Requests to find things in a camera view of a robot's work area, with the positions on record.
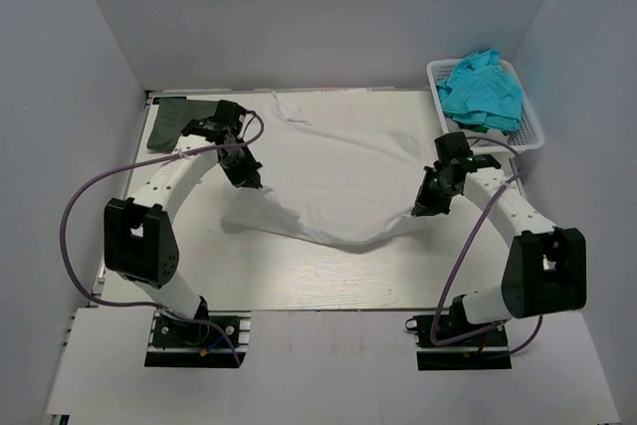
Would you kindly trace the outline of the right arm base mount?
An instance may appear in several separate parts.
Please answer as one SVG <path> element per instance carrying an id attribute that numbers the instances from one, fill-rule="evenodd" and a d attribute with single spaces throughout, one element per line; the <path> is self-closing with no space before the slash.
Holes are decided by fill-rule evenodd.
<path id="1" fill-rule="evenodd" d="M 405 330 L 415 336 L 419 371 L 485 371 L 509 370 L 508 337 L 501 326 L 472 337 L 436 345 L 430 339 L 433 315 L 414 316 L 405 322 Z"/>

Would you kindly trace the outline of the white t-shirt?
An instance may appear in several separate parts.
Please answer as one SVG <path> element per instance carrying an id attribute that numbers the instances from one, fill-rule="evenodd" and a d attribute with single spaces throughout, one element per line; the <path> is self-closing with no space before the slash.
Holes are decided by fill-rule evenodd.
<path id="1" fill-rule="evenodd" d="M 250 149 L 262 188 L 222 188 L 222 228 L 259 230 L 332 247 L 368 246 L 425 229 L 412 213 L 428 162 L 399 129 L 332 126 L 273 93 Z"/>

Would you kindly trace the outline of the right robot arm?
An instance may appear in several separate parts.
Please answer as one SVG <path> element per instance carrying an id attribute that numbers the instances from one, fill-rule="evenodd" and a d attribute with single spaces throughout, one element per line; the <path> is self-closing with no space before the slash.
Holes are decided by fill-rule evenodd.
<path id="1" fill-rule="evenodd" d="M 587 300 L 586 243 L 576 228 L 560 228 L 540 214 L 491 154 L 474 152 L 467 136 L 435 140 L 437 159 L 425 175 L 411 211 L 414 217 L 448 214 L 463 196 L 490 222 L 509 248 L 501 282 L 445 303 L 445 285 L 433 315 L 430 340 L 437 346 L 470 344 L 510 319 L 577 311 Z"/>

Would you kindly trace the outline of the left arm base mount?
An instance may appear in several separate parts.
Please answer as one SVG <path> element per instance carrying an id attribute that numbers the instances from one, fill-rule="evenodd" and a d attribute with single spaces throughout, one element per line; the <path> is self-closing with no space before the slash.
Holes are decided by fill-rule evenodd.
<path id="1" fill-rule="evenodd" d="M 151 323 L 144 366 L 149 368 L 236 369 L 249 346 L 250 313 L 209 313 L 237 352 L 236 361 L 222 334 L 209 325 L 178 322 L 156 313 Z"/>

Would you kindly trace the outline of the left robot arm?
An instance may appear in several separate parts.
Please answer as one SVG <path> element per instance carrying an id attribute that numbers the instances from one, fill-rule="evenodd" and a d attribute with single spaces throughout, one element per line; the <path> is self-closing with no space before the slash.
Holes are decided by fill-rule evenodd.
<path id="1" fill-rule="evenodd" d="M 237 103 L 219 101 L 212 114 L 189 120 L 154 175 L 104 213 L 106 267 L 142 289 L 159 311 L 177 320 L 176 332 L 198 344 L 210 332 L 205 300 L 178 273 L 180 252 L 172 221 L 199 181 L 220 167 L 238 189 L 262 188 L 257 161 L 243 138 L 244 122 L 258 120 Z"/>

